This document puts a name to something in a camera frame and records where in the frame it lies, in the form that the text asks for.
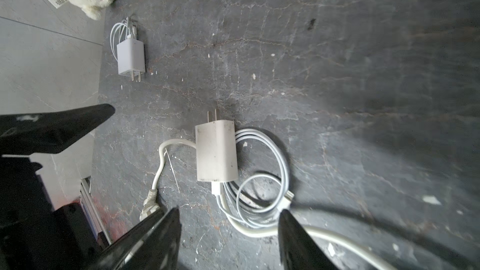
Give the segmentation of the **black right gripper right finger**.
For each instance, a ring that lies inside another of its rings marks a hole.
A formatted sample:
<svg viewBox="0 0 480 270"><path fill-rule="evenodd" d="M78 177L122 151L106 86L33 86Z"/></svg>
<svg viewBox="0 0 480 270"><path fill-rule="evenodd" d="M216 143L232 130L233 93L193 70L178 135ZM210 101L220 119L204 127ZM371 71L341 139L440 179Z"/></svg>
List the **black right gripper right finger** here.
<svg viewBox="0 0 480 270"><path fill-rule="evenodd" d="M279 215L277 236L285 270L338 269L287 209Z"/></svg>

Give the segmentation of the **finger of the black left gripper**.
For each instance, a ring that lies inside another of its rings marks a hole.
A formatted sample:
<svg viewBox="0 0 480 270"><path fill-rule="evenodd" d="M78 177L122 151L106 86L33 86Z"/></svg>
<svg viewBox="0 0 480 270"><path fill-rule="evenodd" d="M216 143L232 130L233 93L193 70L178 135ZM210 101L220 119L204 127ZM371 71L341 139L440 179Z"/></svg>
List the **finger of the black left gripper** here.
<svg viewBox="0 0 480 270"><path fill-rule="evenodd" d="M110 104L1 116L1 154L58 154L115 114Z"/></svg>

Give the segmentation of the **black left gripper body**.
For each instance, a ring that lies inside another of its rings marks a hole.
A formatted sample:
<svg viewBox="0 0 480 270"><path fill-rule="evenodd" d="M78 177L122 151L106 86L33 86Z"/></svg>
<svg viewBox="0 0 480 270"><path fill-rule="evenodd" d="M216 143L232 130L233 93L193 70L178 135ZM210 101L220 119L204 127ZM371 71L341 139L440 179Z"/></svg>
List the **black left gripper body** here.
<svg viewBox="0 0 480 270"><path fill-rule="evenodd" d="M1 269L81 270L108 245L80 203L54 209L28 157L1 158Z"/></svg>

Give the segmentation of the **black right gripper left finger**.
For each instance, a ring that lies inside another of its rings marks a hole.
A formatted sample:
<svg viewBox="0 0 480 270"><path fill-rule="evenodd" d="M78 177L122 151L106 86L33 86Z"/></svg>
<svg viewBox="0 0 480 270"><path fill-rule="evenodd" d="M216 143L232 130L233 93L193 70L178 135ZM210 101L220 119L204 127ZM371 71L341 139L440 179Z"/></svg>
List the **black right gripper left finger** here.
<svg viewBox="0 0 480 270"><path fill-rule="evenodd" d="M181 242L180 209L156 211L106 248L87 270L175 270Z"/></svg>

